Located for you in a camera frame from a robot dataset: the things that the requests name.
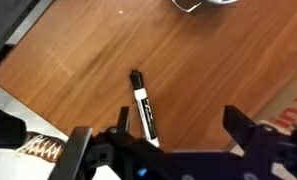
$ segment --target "wood grain surface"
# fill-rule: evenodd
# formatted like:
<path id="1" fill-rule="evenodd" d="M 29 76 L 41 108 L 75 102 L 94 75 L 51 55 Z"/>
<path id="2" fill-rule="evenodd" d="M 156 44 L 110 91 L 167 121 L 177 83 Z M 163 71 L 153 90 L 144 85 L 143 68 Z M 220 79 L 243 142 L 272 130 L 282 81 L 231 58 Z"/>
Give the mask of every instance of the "wood grain surface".
<path id="1" fill-rule="evenodd" d="M 162 149 L 222 148 L 226 104 L 254 116 L 297 72 L 297 0 L 57 0 L 0 66 L 0 86 L 69 135 L 115 125 L 144 74 Z"/>

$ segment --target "black marker cap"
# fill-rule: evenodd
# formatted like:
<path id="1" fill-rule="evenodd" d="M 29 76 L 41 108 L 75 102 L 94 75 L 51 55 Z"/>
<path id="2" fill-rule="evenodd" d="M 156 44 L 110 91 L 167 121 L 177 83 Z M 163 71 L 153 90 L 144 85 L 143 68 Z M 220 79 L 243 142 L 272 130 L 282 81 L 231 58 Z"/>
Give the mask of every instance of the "black marker cap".
<path id="1" fill-rule="evenodd" d="M 132 86 L 134 87 L 134 90 L 144 88 L 144 81 L 142 79 L 142 74 L 137 69 L 134 69 L 131 71 L 130 80 L 131 80 Z"/>

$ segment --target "wooden table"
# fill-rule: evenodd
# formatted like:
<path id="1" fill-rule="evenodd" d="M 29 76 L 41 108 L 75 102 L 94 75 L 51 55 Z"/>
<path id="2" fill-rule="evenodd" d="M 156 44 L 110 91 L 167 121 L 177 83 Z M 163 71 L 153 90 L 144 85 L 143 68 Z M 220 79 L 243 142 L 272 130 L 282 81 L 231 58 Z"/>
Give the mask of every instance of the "wooden table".
<path id="1" fill-rule="evenodd" d="M 114 125 L 144 73 L 162 148 L 222 148 L 226 104 L 254 116 L 297 72 L 297 0 L 58 0 L 0 66 L 0 86 L 69 134 Z"/>

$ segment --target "dry erase marker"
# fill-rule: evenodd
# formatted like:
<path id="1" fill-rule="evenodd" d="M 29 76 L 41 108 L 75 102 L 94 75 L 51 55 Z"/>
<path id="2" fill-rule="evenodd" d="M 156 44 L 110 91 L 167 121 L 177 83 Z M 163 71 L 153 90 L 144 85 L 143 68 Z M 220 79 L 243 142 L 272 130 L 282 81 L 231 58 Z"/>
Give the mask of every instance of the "dry erase marker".
<path id="1" fill-rule="evenodd" d="M 134 88 L 135 99 L 137 101 L 146 139 L 154 146 L 159 147 L 159 141 L 153 124 L 151 108 L 149 105 L 147 92 L 144 87 L 141 72 L 139 72 L 138 70 L 133 70 L 130 74 L 130 79 Z"/>

